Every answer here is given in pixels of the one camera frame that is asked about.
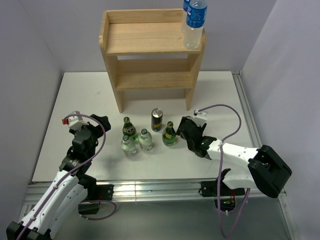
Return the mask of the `green bottle yellow label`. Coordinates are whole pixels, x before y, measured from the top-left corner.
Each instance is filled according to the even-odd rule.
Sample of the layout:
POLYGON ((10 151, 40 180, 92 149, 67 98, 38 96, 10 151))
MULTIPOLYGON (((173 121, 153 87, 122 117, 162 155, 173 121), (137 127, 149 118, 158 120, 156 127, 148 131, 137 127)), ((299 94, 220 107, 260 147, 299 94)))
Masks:
POLYGON ((166 128, 162 133, 162 142, 166 146, 172 146, 176 142, 176 132, 172 121, 167 122, 166 128))

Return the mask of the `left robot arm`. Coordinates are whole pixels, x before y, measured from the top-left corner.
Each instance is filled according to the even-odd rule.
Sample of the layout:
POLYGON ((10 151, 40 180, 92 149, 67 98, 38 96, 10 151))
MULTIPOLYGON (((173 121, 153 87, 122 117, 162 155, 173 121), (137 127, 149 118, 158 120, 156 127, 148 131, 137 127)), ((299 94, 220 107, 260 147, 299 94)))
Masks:
POLYGON ((111 129, 107 116, 92 114, 87 116, 74 111, 62 119, 73 135, 71 147, 59 166, 59 170, 41 199, 34 208, 19 222, 11 222, 6 229, 9 240, 51 240, 53 229, 59 221, 57 212, 67 212, 67 207, 78 205, 83 200, 96 197, 98 188, 93 177, 86 172, 100 152, 111 129))

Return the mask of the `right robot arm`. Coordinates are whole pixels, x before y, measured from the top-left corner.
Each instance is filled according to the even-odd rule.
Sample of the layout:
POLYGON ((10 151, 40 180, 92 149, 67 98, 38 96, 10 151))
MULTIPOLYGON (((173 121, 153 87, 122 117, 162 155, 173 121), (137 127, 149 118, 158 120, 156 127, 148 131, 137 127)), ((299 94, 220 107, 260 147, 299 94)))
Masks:
POLYGON ((235 189, 258 189, 270 198, 277 198, 292 175, 291 168, 268 146, 260 148, 243 147, 224 143, 220 139, 205 136, 205 120, 183 116, 176 134, 186 140, 187 147, 200 158, 219 160, 240 167, 221 171, 221 179, 216 183, 222 195, 235 189))

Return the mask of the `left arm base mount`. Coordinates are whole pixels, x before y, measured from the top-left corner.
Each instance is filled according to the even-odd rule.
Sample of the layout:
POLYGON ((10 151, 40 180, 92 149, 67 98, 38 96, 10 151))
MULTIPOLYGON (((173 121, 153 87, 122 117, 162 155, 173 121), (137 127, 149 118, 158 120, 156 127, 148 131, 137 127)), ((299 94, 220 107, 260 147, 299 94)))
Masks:
POLYGON ((88 196, 78 205, 80 215, 96 215, 103 201, 111 201, 114 193, 113 184, 98 184, 88 188, 88 196))

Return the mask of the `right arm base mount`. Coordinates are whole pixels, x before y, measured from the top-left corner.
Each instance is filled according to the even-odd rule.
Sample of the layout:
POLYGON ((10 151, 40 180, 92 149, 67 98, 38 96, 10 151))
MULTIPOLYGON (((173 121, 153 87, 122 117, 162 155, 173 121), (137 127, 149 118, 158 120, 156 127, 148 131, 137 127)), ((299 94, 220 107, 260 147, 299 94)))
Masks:
MULTIPOLYGON (((213 197, 218 207, 218 181, 201 181, 198 194, 202 197, 213 197)), ((246 194, 244 188, 230 189, 224 183, 220 184, 220 208, 222 211, 233 211, 236 208, 236 197, 246 194)))

